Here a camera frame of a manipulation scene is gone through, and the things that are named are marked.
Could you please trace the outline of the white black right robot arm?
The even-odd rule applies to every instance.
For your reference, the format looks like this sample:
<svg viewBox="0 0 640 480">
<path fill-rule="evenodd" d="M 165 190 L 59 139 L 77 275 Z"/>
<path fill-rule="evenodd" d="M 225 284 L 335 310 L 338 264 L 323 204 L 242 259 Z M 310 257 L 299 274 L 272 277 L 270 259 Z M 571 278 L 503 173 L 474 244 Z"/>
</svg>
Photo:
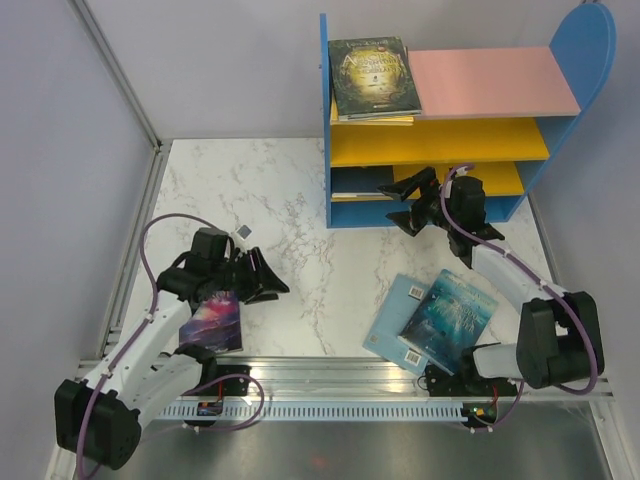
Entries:
<svg viewBox="0 0 640 480">
<path fill-rule="evenodd" d="M 605 366 L 595 300 L 584 291 L 569 292 L 546 281 L 513 252 L 486 219 L 483 183 L 468 174 L 473 167 L 456 165 L 444 180 L 426 167 L 377 188 L 396 201 L 418 191 L 417 200 L 388 219 L 410 236 L 428 225 L 444 230 L 451 252 L 487 279 L 519 315 L 516 343 L 481 345 L 463 353 L 458 385 L 477 394 L 499 378 L 520 380 L 533 389 L 590 393 Z"/>
</svg>

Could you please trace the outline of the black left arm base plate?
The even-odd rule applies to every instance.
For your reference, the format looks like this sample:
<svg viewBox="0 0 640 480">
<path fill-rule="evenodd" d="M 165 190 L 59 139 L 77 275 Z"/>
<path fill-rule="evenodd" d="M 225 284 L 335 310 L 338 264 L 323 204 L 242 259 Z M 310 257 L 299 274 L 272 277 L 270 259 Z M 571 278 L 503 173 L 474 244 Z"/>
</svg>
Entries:
<svg viewBox="0 0 640 480">
<path fill-rule="evenodd" d="M 222 365 L 217 368 L 215 379 L 237 374 L 250 375 L 251 367 L 241 364 Z M 244 397 L 247 395 L 249 385 L 250 382 L 244 378 L 229 378 L 198 392 L 198 395 L 211 397 L 216 401 L 222 401 L 228 396 Z"/>
</svg>

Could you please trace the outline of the green Alice Wonderland book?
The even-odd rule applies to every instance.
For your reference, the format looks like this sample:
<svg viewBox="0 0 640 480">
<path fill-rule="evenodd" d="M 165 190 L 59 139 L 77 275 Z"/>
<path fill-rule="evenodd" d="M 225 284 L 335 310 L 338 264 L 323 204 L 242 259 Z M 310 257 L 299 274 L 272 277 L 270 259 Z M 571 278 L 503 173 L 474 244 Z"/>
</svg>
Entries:
<svg viewBox="0 0 640 480">
<path fill-rule="evenodd" d="M 340 120 L 415 116 L 422 112 L 398 36 L 330 40 L 333 96 Z"/>
</svg>

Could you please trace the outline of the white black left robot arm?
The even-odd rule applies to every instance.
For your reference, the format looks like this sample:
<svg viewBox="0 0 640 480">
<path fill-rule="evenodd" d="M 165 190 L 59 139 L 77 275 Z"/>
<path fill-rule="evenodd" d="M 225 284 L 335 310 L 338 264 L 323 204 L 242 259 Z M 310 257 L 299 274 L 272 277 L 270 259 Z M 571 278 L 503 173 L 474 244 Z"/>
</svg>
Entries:
<svg viewBox="0 0 640 480">
<path fill-rule="evenodd" d="M 136 451 L 144 429 L 183 395 L 213 390 L 244 395 L 254 379 L 248 368 L 219 370 L 215 353 L 194 343 L 178 346 L 163 365 L 162 348 L 209 300 L 230 294 L 232 302 L 273 301 L 288 286 L 257 247 L 238 248 L 216 227 L 200 228 L 190 248 L 151 279 L 152 300 L 135 326 L 80 380 L 65 380 L 54 393 L 58 447 L 83 462 L 122 468 Z"/>
</svg>

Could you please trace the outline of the purple galaxy Crusoe book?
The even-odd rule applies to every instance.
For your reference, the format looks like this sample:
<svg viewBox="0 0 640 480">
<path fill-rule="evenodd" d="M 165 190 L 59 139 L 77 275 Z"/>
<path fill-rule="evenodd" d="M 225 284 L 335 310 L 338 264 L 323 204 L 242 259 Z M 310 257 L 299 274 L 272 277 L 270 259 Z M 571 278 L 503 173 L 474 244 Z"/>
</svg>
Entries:
<svg viewBox="0 0 640 480">
<path fill-rule="evenodd" d="M 234 292 L 216 292 L 179 330 L 179 345 L 194 344 L 216 354 L 241 351 L 240 304 Z"/>
</svg>

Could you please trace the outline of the pale grey Gatsby book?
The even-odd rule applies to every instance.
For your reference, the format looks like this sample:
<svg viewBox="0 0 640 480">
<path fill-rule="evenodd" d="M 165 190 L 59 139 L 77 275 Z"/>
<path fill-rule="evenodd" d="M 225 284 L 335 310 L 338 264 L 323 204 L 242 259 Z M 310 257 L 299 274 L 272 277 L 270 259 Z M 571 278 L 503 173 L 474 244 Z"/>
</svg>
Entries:
<svg viewBox="0 0 640 480">
<path fill-rule="evenodd" d="M 389 201 L 390 197 L 380 192 L 338 192 L 331 194 L 332 202 Z"/>
</svg>

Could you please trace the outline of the yellow Little Prince book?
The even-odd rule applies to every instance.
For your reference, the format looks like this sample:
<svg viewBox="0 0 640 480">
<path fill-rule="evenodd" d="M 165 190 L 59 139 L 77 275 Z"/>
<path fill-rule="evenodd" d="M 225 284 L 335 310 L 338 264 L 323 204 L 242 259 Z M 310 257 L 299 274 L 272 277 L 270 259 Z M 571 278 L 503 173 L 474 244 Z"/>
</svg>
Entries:
<svg viewBox="0 0 640 480">
<path fill-rule="evenodd" d="M 340 120 L 335 96 L 331 98 L 330 124 L 331 125 L 359 125 L 359 126 L 411 126 L 414 124 L 413 116 L 381 117 L 372 119 Z"/>
</svg>

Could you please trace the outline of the light blue barcode book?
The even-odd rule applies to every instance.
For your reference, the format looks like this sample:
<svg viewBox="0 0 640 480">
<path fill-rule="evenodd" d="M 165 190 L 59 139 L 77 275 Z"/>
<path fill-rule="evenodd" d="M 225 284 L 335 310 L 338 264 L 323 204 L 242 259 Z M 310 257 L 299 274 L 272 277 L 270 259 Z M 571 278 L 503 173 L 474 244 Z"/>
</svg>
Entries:
<svg viewBox="0 0 640 480">
<path fill-rule="evenodd" d="M 428 286 L 411 277 L 398 274 L 379 308 L 367 333 L 363 347 L 398 367 L 420 376 L 426 357 L 399 339 L 399 334 L 423 300 Z"/>
</svg>

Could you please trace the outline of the teal underwater book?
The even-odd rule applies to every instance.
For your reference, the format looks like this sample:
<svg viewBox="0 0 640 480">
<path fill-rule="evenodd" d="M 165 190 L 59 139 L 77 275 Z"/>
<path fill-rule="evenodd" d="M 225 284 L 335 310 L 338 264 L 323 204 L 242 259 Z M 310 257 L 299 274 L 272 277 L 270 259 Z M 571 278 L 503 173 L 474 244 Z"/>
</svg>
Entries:
<svg viewBox="0 0 640 480">
<path fill-rule="evenodd" d="M 444 269 L 398 339 L 454 375 L 460 370 L 462 352 L 476 345 L 497 307 L 493 297 Z"/>
</svg>

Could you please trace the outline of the dark navy blue book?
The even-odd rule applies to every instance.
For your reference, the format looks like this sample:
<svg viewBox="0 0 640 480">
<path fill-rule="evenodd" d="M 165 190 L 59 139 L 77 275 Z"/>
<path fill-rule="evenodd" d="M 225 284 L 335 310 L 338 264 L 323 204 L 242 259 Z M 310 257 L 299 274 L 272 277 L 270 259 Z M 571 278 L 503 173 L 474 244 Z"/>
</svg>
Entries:
<svg viewBox="0 0 640 480">
<path fill-rule="evenodd" d="M 378 192 L 378 186 L 393 182 L 394 174 L 391 166 L 331 169 L 331 194 L 338 192 Z"/>
</svg>

